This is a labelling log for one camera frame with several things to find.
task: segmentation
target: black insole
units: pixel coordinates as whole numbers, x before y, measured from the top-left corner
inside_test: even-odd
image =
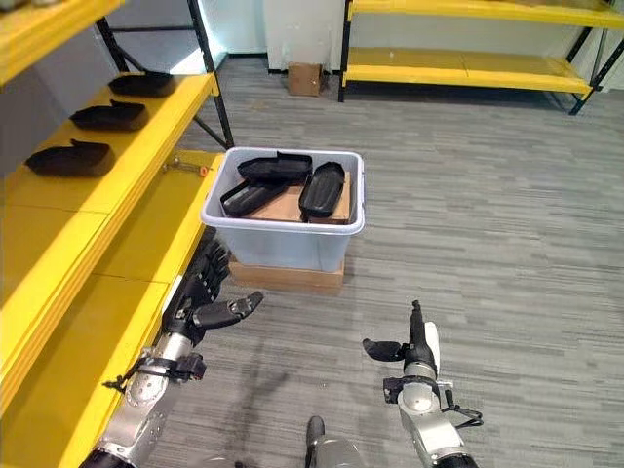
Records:
[[[69,119],[85,130],[133,132],[149,118],[143,104],[111,99],[112,105],[94,105],[75,112]]]
[[[277,158],[255,158],[239,164],[238,172],[249,180],[304,181],[312,173],[312,158],[278,151]]]
[[[73,139],[71,146],[52,146],[32,154],[25,162],[42,176],[103,176],[115,164],[110,146]]]
[[[330,217],[342,194],[344,170],[338,163],[319,166],[307,179],[299,196],[304,217]]]
[[[288,186],[287,181],[262,183],[245,180],[221,197],[221,205],[227,215],[242,217],[269,203]]]
[[[108,83],[117,95],[163,98],[176,90],[174,75],[159,71],[146,71],[141,75],[122,75]]]

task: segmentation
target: yellow shelving unit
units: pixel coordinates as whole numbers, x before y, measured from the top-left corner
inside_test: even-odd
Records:
[[[624,15],[604,0],[353,0],[356,13],[387,13],[520,20],[624,29]]]
[[[5,411],[3,466],[76,467],[105,427],[120,394],[101,384],[125,372],[158,330],[166,294],[199,241],[199,212],[222,162],[202,151],[177,156],[207,166],[208,175],[154,177]],[[33,440],[37,450],[24,449]]]
[[[0,86],[124,0],[65,0],[0,14]]]
[[[391,48],[352,48],[346,81],[547,90],[591,87],[562,58]]]
[[[186,126],[208,95],[218,94],[213,74],[177,80],[168,97],[117,97],[146,105],[149,122],[138,132],[82,131],[67,121],[41,145],[105,141],[116,156],[107,175],[48,177],[21,167],[5,180],[2,412]],[[105,88],[92,104],[113,97]]]
[[[349,48],[355,14],[432,15],[584,26],[566,58],[418,49]],[[514,88],[572,93],[575,115],[624,53],[624,39],[590,82],[572,61],[591,29],[624,29],[624,14],[604,0],[345,0],[338,101],[349,82]]]

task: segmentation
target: clear plastic container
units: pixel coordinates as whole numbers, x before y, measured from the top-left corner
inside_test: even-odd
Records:
[[[307,154],[313,169],[335,161],[351,174],[351,213],[347,224],[313,224],[265,221],[227,217],[220,197],[242,181],[237,167],[244,161],[275,157],[277,151]],[[336,271],[347,250],[351,236],[365,225],[364,161],[359,154],[346,151],[317,151],[282,148],[236,147],[225,153],[201,212],[202,221],[215,227],[236,259],[247,265]]]

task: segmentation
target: shelf frame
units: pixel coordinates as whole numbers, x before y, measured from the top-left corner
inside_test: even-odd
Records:
[[[603,39],[601,40],[601,43],[604,41],[605,31],[607,28],[624,29],[624,14],[619,14],[612,9],[612,5],[614,3],[613,0],[609,0],[608,2],[604,0],[586,1],[590,4],[590,6],[596,6],[594,10],[595,13],[592,13],[592,10],[590,9],[582,10],[548,5],[529,6],[513,1],[492,2],[490,0],[448,0],[446,2],[428,2],[427,0],[345,0],[338,102],[344,102],[348,82],[358,81],[356,79],[349,79],[347,73],[349,63],[349,36],[351,32],[351,22],[355,13],[443,15],[482,19],[537,21],[584,26],[574,45],[565,57],[565,60],[570,65],[571,69],[574,58],[585,44],[594,27],[603,28]],[[602,47],[599,47],[595,60],[595,75],[592,76],[590,82],[587,83],[588,89],[585,90],[583,87],[583,93],[571,92],[572,96],[576,100],[576,104],[569,111],[569,115],[578,114],[592,94],[602,88],[602,83],[605,77],[617,63],[622,54],[624,54],[624,39],[622,39],[619,44],[615,46],[604,65],[600,68],[600,70],[598,70],[598,63],[600,62],[602,55]],[[468,82],[454,84],[470,86]],[[495,84],[492,84],[491,86],[495,88],[501,87],[496,86]],[[567,92],[566,90],[559,88],[542,91]]]
[[[45,148],[66,145],[72,138],[107,141],[115,154],[116,163],[102,177],[40,176],[22,166],[5,180],[4,205],[9,214],[28,207],[38,210],[37,213],[42,215],[63,213],[67,216],[67,228],[73,225],[69,223],[78,223],[74,230],[81,237],[74,234],[72,240],[61,236],[56,233],[56,230],[61,229],[57,226],[53,228],[42,225],[39,231],[33,230],[32,219],[28,218],[10,226],[11,229],[27,232],[24,236],[31,236],[32,242],[50,244],[42,246],[41,256],[34,258],[32,248],[24,244],[19,236],[16,237],[17,241],[24,244],[20,250],[11,245],[4,246],[6,254],[3,264],[8,262],[5,274],[15,274],[18,277],[15,279],[16,284],[6,291],[0,315],[3,330],[12,331],[0,342],[0,381],[3,388],[1,411],[11,402],[21,380],[66,307],[86,281],[151,179],[160,171],[193,115],[214,90],[213,78],[212,74],[177,78],[176,90],[168,97],[124,97],[127,101],[144,103],[150,114],[147,125],[137,132],[126,134],[84,131],[67,121],[40,146]],[[94,98],[92,104],[108,103],[114,97],[106,87]],[[91,225],[91,218],[94,216],[98,219],[95,227]],[[82,229],[91,235],[84,237]],[[42,240],[41,236],[47,232],[50,232],[50,237]],[[62,258],[63,263],[58,263],[57,257]],[[64,265],[63,269],[59,269],[61,264]],[[52,269],[54,274],[46,271],[47,268]],[[36,301],[31,298],[33,295],[37,298]]]
[[[552,2],[540,4],[514,0],[353,0],[350,2],[348,19],[355,14],[429,15],[465,17],[484,20],[516,20],[570,24],[575,26],[624,29],[624,15],[618,14],[605,0],[579,0],[554,6]]]
[[[204,27],[202,21],[202,15],[198,0],[187,0],[188,10],[191,16],[191,24],[178,24],[178,25],[156,25],[156,26],[128,26],[114,28],[110,27],[106,18],[102,18],[97,22],[97,29],[102,36],[104,44],[108,49],[109,54],[113,58],[117,69],[120,72],[127,72],[130,70],[128,62],[139,71],[147,71],[146,68],[134,57],[132,57],[125,49],[123,49],[117,40],[115,39],[115,32],[149,32],[149,31],[180,31],[180,30],[193,30],[202,51],[202,58],[204,60],[204,66],[207,73],[213,73],[216,80],[216,93],[214,94],[214,105],[216,107],[216,113],[218,115],[219,123],[223,131],[224,138],[215,132],[199,115],[195,115],[193,120],[195,123],[210,135],[218,144],[224,149],[230,149],[234,147],[234,136],[230,129],[229,118],[225,110],[225,103],[223,102],[223,96],[220,92],[220,86],[218,84],[218,77],[216,76],[215,62],[211,54],[211,48],[208,41],[208,33]]]
[[[171,170],[152,180],[7,409],[2,424],[2,444],[7,445],[0,450],[3,463],[78,466],[108,423],[121,394],[101,384],[124,374],[157,334],[168,293],[200,242],[204,225],[198,213],[223,161],[223,154],[204,151],[180,150],[175,156],[185,163],[205,165],[208,173],[201,178],[198,173]],[[163,226],[162,231],[155,232],[157,226]],[[106,319],[106,311],[114,317]],[[100,332],[106,336],[103,341]],[[88,369],[85,359],[95,356],[97,370],[91,371],[87,382],[79,374],[78,383],[68,386],[66,382],[80,369],[78,363],[65,364],[74,355],[82,356],[79,364]],[[44,396],[54,399],[50,402]],[[67,401],[78,403],[68,409]],[[41,424],[33,426],[33,420]],[[63,431],[51,434],[53,428]],[[47,436],[37,437],[43,443],[39,452],[24,452],[32,430]]]
[[[124,0],[65,0],[57,5],[25,5],[0,14],[0,86]]]
[[[563,58],[394,48],[355,48],[344,79],[578,93],[591,88]]]

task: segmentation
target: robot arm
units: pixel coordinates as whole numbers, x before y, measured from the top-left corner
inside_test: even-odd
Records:
[[[477,468],[457,429],[483,424],[482,415],[456,405],[452,399],[452,383],[437,381],[438,334],[433,324],[425,327],[418,301],[413,303],[409,343],[365,339],[363,345],[377,361],[404,361],[403,377],[384,379],[384,398],[386,403],[399,406],[403,427],[411,435],[423,465],[426,468]],[[444,408],[441,390],[447,400]],[[450,410],[460,412],[469,421],[453,426],[445,415]]]

